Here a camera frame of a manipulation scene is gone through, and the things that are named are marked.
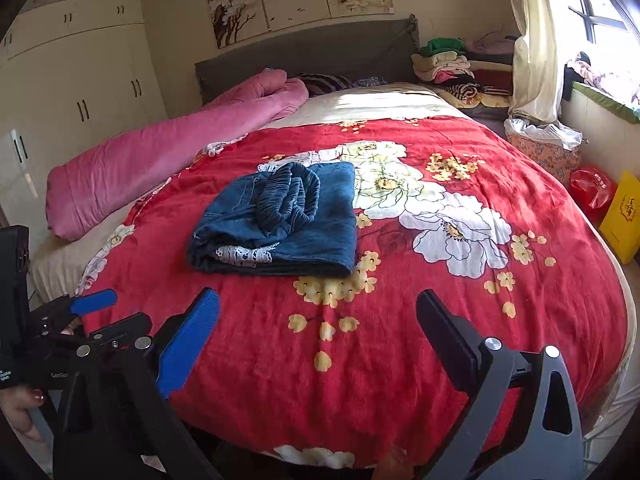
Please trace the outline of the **left hand red nails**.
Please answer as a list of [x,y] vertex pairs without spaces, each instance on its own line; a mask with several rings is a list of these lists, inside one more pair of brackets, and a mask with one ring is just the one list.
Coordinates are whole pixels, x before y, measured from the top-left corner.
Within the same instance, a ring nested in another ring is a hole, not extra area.
[[41,408],[43,402],[43,392],[29,386],[16,386],[1,391],[1,411],[6,420],[18,434],[35,442],[42,442],[43,437],[28,411]]

